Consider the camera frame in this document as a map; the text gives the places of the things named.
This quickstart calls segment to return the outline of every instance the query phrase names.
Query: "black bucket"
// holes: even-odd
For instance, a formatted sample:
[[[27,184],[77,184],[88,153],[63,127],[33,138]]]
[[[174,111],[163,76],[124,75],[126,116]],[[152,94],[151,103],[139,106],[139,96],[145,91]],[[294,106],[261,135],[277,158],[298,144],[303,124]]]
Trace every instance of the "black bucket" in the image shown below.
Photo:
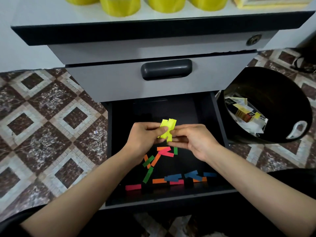
[[[249,134],[231,117],[225,96],[238,93],[266,118],[260,138]],[[302,138],[312,121],[312,108],[303,91],[289,78],[263,67],[247,67],[217,99],[229,142],[242,144],[288,143]]]

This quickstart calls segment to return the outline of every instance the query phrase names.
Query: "drawer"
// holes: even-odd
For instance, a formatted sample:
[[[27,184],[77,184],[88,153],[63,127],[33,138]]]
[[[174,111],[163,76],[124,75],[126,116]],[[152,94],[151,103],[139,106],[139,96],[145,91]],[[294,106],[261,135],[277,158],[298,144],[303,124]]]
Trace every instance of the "drawer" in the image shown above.
[[[144,80],[141,61],[67,67],[67,71],[95,102],[138,99],[225,89],[255,56],[245,54],[180,57],[192,61],[192,72],[181,78]]]
[[[95,63],[262,49],[277,31],[49,45],[64,64]],[[254,45],[247,40],[261,34]]]
[[[203,123],[221,145],[228,147],[215,93],[200,92],[103,103],[108,110],[107,156],[112,156],[121,150],[134,122],[161,122],[162,119],[168,118],[176,119],[177,125]],[[154,145],[147,155],[155,156],[158,146],[166,146],[166,143]],[[195,158],[191,151],[180,148],[178,155],[173,158],[160,157],[147,184],[142,181],[148,169],[140,164],[133,168],[113,191],[105,203],[106,208],[139,206],[140,210],[145,211],[145,205],[171,200],[181,202],[183,199],[235,191],[220,175],[208,178],[207,182],[193,183],[192,179],[187,178],[184,179],[184,185],[152,184],[152,179],[179,173],[183,175],[194,170],[197,170],[199,175],[203,172],[215,172],[208,164]],[[125,191],[126,185],[140,183],[141,190]]]

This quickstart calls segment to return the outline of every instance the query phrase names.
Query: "yellow jar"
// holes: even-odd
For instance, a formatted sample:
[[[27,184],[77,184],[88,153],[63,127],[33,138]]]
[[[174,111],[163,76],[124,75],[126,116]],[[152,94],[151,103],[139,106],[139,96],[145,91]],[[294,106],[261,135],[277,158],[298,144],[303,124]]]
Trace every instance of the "yellow jar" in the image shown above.
[[[89,5],[89,4],[99,2],[99,0],[66,0],[66,1],[75,5]]]
[[[191,0],[191,3],[204,11],[218,11],[225,7],[227,0]]]
[[[103,10],[110,16],[126,17],[140,9],[140,0],[100,0]]]
[[[163,13],[173,13],[182,10],[185,0],[148,0],[151,8]]]

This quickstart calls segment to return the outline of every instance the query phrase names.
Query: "white wall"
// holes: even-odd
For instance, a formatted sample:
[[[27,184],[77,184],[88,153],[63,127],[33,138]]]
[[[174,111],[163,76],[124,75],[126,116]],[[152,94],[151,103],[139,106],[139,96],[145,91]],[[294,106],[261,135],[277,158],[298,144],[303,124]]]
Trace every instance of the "white wall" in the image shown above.
[[[316,0],[313,0],[305,10],[316,10]],[[316,13],[312,15],[300,28],[281,30],[264,47],[265,50],[298,47],[306,39],[316,35]]]
[[[0,72],[63,67],[47,46],[28,46],[10,28],[19,0],[0,0]]]

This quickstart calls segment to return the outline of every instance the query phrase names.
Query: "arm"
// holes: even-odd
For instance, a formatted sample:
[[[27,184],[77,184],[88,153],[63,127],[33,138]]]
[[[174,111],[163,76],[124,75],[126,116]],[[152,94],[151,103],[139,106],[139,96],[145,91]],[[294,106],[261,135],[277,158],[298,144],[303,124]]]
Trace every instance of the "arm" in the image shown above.
[[[177,126],[170,146],[187,148],[234,186],[288,236],[310,236],[316,228],[316,200],[287,186],[221,146],[204,125]]]
[[[121,151],[107,159],[78,184],[29,217],[21,225],[32,236],[77,236],[124,176],[168,128],[160,123],[135,123]]]

